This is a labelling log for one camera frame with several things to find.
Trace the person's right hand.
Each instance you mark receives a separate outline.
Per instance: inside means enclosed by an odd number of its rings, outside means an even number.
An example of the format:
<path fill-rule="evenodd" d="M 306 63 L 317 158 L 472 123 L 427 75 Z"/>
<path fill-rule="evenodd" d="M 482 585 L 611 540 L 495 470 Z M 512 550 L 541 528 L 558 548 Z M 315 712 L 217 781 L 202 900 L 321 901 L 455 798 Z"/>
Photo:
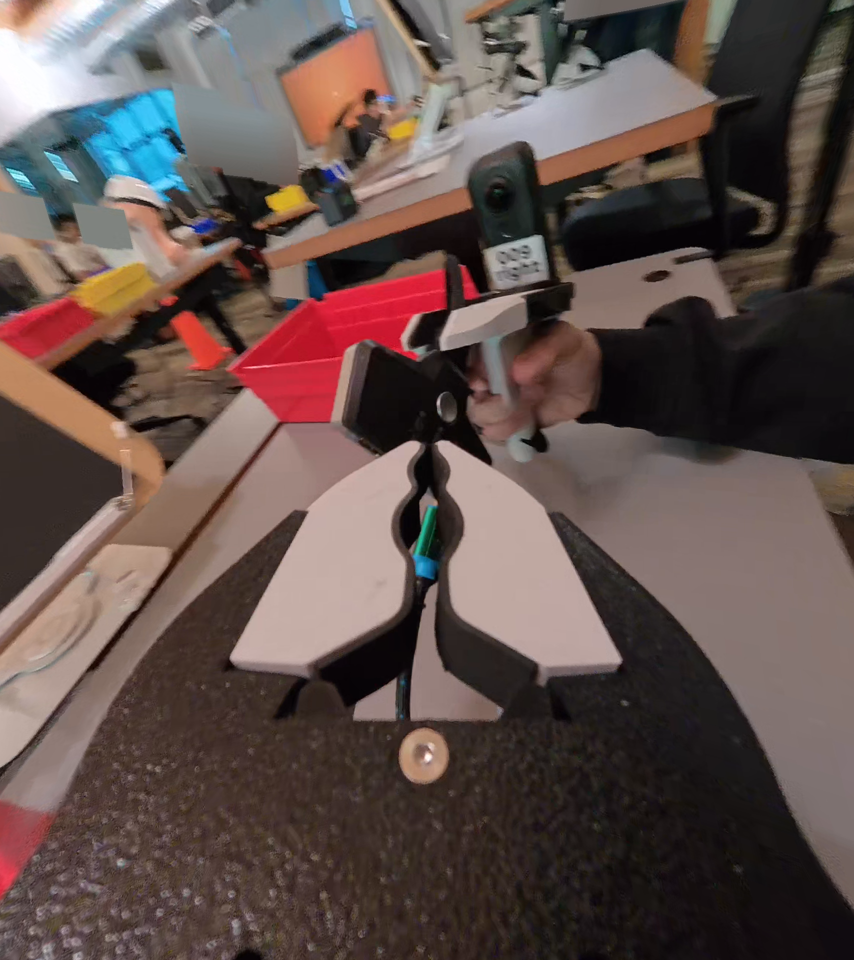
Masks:
<path fill-rule="evenodd" d="M 468 417 L 490 443 L 504 445 L 527 424 L 542 429 L 571 423 L 592 412 L 601 388 L 602 352 L 589 330 L 558 321 L 513 361 L 514 406 L 492 392 L 480 348 L 471 348 Z"/>

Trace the clear plastic bag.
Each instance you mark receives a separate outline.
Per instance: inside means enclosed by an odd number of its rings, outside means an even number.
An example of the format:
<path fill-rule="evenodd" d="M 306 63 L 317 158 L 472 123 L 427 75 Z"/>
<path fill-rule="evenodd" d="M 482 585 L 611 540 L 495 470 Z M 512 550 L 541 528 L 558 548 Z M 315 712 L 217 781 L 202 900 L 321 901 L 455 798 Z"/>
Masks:
<path fill-rule="evenodd" d="M 105 546 L 0 654 L 0 770 L 36 738 L 171 558 L 167 547 Z"/>

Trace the black usb cable green plug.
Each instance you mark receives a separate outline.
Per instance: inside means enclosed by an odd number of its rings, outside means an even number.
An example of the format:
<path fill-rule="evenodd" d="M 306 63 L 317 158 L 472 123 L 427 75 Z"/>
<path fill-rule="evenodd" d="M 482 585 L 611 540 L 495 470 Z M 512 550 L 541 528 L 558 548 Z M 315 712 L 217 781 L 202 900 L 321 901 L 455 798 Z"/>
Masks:
<path fill-rule="evenodd" d="M 442 552 L 438 534 L 438 506 L 431 504 L 424 510 L 420 531 L 412 547 L 414 571 L 413 604 L 407 621 L 409 638 L 401 658 L 401 670 L 396 678 L 395 718 L 406 721 L 411 716 L 411 687 L 414 656 L 417 650 L 421 618 L 426 598 L 437 582 Z"/>

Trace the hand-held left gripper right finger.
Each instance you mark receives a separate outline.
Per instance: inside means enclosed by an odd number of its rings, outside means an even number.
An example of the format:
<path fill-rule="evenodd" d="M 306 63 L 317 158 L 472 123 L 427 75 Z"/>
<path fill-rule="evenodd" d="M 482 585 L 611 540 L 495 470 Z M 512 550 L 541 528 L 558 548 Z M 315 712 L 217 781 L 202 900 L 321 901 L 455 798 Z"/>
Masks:
<path fill-rule="evenodd" d="M 503 710 L 531 687 L 617 671 L 622 655 L 544 506 L 450 441 L 431 457 L 444 669 Z"/>

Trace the wooden edge work table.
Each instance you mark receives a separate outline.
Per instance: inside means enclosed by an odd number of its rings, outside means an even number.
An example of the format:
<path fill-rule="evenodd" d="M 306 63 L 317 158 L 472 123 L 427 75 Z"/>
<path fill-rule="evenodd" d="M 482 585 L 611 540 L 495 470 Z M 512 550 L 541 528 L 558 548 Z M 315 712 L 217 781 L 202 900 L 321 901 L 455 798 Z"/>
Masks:
<path fill-rule="evenodd" d="M 33 362 L 47 371 L 76 356 L 96 341 L 109 340 L 116 331 L 124 330 L 141 314 L 153 315 L 167 308 L 165 301 L 178 299 L 181 292 L 195 279 L 212 270 L 217 265 L 231 261 L 242 243 L 238 238 L 228 238 L 190 251 L 190 257 L 163 279 L 145 292 L 137 300 L 124 306 L 120 311 L 97 317 L 85 329 L 74 334 L 68 340 L 58 343 Z"/>

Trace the black panel with wooden edge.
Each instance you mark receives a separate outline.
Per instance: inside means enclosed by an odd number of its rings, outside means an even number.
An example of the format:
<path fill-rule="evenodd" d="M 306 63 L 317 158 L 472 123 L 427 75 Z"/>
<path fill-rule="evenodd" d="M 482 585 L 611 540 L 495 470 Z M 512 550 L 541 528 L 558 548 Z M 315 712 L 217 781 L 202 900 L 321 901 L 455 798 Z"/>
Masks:
<path fill-rule="evenodd" d="M 165 474 L 150 440 L 0 341 L 0 654 Z"/>

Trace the orange traffic cone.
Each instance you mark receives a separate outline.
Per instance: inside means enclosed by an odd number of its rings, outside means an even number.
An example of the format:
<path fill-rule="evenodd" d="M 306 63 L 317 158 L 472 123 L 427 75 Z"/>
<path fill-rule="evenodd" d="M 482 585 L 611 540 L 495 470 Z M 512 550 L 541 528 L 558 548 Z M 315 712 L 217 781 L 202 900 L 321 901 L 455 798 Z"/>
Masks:
<path fill-rule="evenodd" d="M 178 313 L 170 322 L 177 337 L 192 359 L 189 370 L 201 373 L 214 371 L 228 364 L 235 356 L 227 345 L 218 342 L 200 318 L 189 311 Z"/>

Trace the large red plastic bin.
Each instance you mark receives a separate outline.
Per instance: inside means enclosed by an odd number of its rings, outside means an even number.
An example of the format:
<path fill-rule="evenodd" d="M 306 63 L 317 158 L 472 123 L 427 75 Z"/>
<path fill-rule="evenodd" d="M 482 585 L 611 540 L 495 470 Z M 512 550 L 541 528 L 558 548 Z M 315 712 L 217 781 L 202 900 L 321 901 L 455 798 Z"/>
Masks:
<path fill-rule="evenodd" d="M 332 292 L 301 303 L 229 371 L 280 423 L 328 423 L 348 349 L 370 340 L 400 353 L 409 320 L 446 303 L 444 268 Z"/>

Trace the grey table with wooden edge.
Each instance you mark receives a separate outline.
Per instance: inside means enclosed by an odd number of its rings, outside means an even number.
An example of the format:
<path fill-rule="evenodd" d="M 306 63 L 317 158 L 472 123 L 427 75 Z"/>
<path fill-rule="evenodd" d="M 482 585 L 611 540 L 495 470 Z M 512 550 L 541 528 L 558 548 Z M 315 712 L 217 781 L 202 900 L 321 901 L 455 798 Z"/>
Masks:
<path fill-rule="evenodd" d="M 267 265 L 292 267 L 464 213 L 472 163 L 513 142 L 529 144 L 541 186 L 551 186 L 697 141 L 710 130 L 716 104 L 714 94 L 652 51 L 627 54 L 578 86 L 465 121 L 443 170 L 368 199 L 343 224 L 329 226 L 314 214 L 266 249 Z"/>

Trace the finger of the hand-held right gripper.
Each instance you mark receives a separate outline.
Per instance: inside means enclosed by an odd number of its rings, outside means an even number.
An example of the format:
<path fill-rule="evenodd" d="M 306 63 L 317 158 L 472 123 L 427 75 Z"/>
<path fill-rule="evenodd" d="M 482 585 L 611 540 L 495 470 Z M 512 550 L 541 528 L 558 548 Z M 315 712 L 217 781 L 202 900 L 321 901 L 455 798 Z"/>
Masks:
<path fill-rule="evenodd" d="M 490 466 L 492 456 L 469 418 L 472 391 L 466 374 L 436 351 L 417 359 L 416 366 L 423 386 L 415 438 L 430 445 L 447 441 Z"/>
<path fill-rule="evenodd" d="M 461 264 L 446 255 L 443 268 L 445 304 L 413 315 L 400 336 L 401 349 L 423 356 L 449 353 L 504 337 L 528 325 L 526 294 L 493 294 L 466 300 Z"/>

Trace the black office chair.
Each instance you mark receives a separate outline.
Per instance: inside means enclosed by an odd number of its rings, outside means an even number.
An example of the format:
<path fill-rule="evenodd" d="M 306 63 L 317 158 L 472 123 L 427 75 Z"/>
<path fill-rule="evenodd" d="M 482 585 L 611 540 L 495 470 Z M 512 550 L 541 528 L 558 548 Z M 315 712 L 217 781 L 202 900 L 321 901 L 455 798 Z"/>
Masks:
<path fill-rule="evenodd" d="M 578 206 L 560 229 L 573 271 L 687 248 L 719 260 L 781 236 L 790 212 L 794 101 L 829 7 L 736 3 L 708 77 L 718 103 L 697 143 L 700 174 L 620 188 Z"/>

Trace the silver usb port hub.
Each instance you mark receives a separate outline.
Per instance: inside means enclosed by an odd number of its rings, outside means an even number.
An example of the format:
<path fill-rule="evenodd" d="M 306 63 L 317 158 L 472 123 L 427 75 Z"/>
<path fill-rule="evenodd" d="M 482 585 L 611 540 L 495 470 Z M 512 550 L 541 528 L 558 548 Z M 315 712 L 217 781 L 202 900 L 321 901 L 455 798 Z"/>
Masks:
<path fill-rule="evenodd" d="M 423 441 L 431 425 L 421 364 L 372 340 L 340 363 L 330 425 L 374 455 Z"/>

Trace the yellow plastic bin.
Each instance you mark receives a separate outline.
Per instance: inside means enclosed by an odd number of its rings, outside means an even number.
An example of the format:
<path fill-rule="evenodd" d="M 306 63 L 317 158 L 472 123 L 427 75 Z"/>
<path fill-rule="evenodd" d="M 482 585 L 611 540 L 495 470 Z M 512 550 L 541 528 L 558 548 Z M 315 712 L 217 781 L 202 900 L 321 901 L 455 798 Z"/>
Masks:
<path fill-rule="evenodd" d="M 97 317 L 109 317 L 128 309 L 157 288 L 146 265 L 132 262 L 91 275 L 73 287 L 69 299 Z"/>

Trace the orange display board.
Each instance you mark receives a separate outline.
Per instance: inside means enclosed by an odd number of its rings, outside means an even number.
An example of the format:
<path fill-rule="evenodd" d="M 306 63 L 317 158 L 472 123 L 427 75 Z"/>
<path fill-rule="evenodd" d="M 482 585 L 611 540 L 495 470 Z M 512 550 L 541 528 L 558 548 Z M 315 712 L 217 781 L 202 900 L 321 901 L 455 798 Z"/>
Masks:
<path fill-rule="evenodd" d="M 350 30 L 306 58 L 278 67 L 275 76 L 300 138 L 311 149 L 325 144 L 336 119 L 366 90 L 395 92 L 373 26 Z"/>

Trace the black box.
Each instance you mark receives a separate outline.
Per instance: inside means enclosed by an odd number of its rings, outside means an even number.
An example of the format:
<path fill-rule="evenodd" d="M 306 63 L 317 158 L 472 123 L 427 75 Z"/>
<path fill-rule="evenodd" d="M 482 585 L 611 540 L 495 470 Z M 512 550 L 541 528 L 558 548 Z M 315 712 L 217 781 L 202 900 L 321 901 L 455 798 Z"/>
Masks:
<path fill-rule="evenodd" d="M 341 181 L 318 191 L 314 203 L 328 227 L 348 222 L 358 213 L 358 203 L 350 185 Z"/>

